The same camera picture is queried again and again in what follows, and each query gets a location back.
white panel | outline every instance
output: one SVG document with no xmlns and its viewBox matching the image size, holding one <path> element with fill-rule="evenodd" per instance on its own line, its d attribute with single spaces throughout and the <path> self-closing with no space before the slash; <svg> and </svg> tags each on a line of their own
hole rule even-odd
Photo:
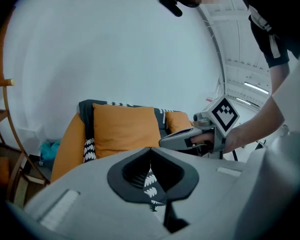
<svg viewBox="0 0 300 240">
<path fill-rule="evenodd" d="M 204 5 L 206 7 L 206 9 L 208 10 L 208 12 L 211 14 L 212 12 L 217 12 L 220 11 L 219 5 L 212 3 L 212 4 L 205 4 Z"/>
<path fill-rule="evenodd" d="M 238 68 L 232 67 L 232 66 L 226 66 L 225 67 L 227 70 L 227 79 L 228 80 L 232 80 L 232 81 L 236 81 L 237 80 L 237 75 L 238 75 Z"/>
<path fill-rule="evenodd" d="M 247 94 L 245 96 L 245 99 L 248 101 L 251 101 L 253 103 L 256 103 L 259 106 L 262 106 L 267 101 L 267 98 L 260 97 L 253 92 L 250 92 L 249 94 Z"/>
<path fill-rule="evenodd" d="M 266 61 L 266 59 L 264 58 L 260 64 L 260 69 L 264 69 L 266 70 L 267 72 L 270 72 L 269 71 L 269 66 L 268 66 L 268 63 Z"/>
<path fill-rule="evenodd" d="M 252 72 L 252 73 L 262 75 L 262 76 L 264 76 L 264 77 L 270 77 L 269 71 L 266 71 L 266 70 L 260 69 L 260 68 L 256 68 L 256 67 L 251 66 L 251 65 L 248 65 L 248 64 L 238 63 L 238 62 L 231 61 L 231 60 L 227 60 L 227 61 L 225 62 L 225 64 L 226 64 L 227 66 L 231 66 L 231 67 L 235 67 L 235 68 L 244 69 L 244 70 L 250 71 L 250 72 Z"/>
<path fill-rule="evenodd" d="M 248 9 L 243 0 L 232 0 L 232 2 L 236 6 L 236 10 L 247 10 Z"/>
<path fill-rule="evenodd" d="M 249 18 L 250 12 L 246 10 L 221 10 L 211 13 L 212 19 L 214 21 L 247 21 Z"/>
<path fill-rule="evenodd" d="M 244 70 L 242 68 L 239 68 L 236 81 L 238 83 L 244 84 L 245 82 L 248 82 L 248 79 L 251 79 L 253 77 L 253 75 L 254 75 L 254 73 Z"/>
<path fill-rule="evenodd" d="M 222 2 L 226 11 L 235 10 L 231 0 L 222 0 Z"/>
<path fill-rule="evenodd" d="M 238 21 L 240 25 L 241 62 L 256 66 L 261 51 L 252 33 L 250 21 Z"/>
<path fill-rule="evenodd" d="M 258 64 L 256 67 L 259 68 L 259 69 L 265 70 L 265 69 L 268 67 L 268 64 L 264 65 L 265 60 L 266 60 L 266 59 L 265 59 L 265 55 L 262 54 L 262 55 L 261 55 L 261 60 L 259 61 L 259 64 Z"/>
<path fill-rule="evenodd" d="M 228 89 L 230 89 L 238 94 L 245 95 L 244 94 L 245 90 L 242 89 L 242 87 L 240 87 L 239 85 L 235 85 L 235 82 L 229 81 L 228 84 L 229 84 Z"/>
<path fill-rule="evenodd" d="M 223 12 L 226 10 L 225 6 L 222 3 L 218 3 L 219 11 Z"/>
<path fill-rule="evenodd" d="M 238 61 L 239 59 L 239 36 L 237 21 L 218 21 L 217 28 L 219 30 L 222 43 L 224 45 L 225 59 Z"/>
<path fill-rule="evenodd" d="M 258 58 L 258 60 L 257 60 L 257 62 L 255 63 L 255 67 L 256 68 L 260 68 L 260 65 L 261 65 L 261 63 L 262 63 L 262 61 L 265 59 L 265 56 L 264 56 L 264 54 L 261 52 L 260 53 L 260 56 L 259 56 L 259 58 Z"/>
</svg>

teal cloth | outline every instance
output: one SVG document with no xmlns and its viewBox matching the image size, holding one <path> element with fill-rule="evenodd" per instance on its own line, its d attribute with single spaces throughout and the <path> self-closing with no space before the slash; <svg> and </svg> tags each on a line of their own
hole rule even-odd
<svg viewBox="0 0 300 240">
<path fill-rule="evenodd" d="M 59 146 L 60 141 L 54 143 L 42 143 L 40 146 L 41 161 L 54 160 L 56 158 Z"/>
</svg>

orange cushion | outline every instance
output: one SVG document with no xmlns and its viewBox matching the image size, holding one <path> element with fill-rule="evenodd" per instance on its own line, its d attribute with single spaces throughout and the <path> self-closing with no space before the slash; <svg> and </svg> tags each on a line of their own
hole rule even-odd
<svg viewBox="0 0 300 240">
<path fill-rule="evenodd" d="M 184 112 L 165 112 L 165 117 L 172 134 L 192 126 L 188 115 Z"/>
<path fill-rule="evenodd" d="M 8 185 L 9 179 L 9 159 L 7 157 L 0 157 L 0 189 Z"/>
<path fill-rule="evenodd" d="M 51 183 L 83 163 L 85 141 L 85 124 L 80 115 L 76 113 L 66 129 L 56 153 Z"/>
<path fill-rule="evenodd" d="M 159 147 L 160 132 L 153 107 L 93 104 L 97 158 L 144 147 Z"/>
</svg>

hand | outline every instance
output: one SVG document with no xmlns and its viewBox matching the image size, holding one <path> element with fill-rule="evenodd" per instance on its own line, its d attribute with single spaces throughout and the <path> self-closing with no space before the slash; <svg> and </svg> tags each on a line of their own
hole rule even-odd
<svg viewBox="0 0 300 240">
<path fill-rule="evenodd" d="M 242 140 L 240 132 L 241 132 L 240 128 L 236 127 L 233 128 L 228 133 L 228 135 L 226 136 L 226 141 L 225 141 L 225 146 L 223 151 L 224 154 L 232 152 L 233 150 L 244 145 L 244 143 L 243 144 L 240 143 Z M 201 143 L 210 142 L 213 145 L 215 143 L 215 135 L 212 132 L 203 133 L 192 137 L 191 142 L 192 144 L 201 144 Z"/>
</svg>

black t-shirt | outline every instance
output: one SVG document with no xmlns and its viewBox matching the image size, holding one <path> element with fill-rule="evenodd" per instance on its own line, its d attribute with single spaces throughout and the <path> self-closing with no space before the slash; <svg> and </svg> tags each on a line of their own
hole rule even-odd
<svg viewBox="0 0 300 240">
<path fill-rule="evenodd" d="M 300 55 L 300 0 L 243 0 L 252 33 L 269 68 L 287 63 L 287 50 Z"/>
</svg>

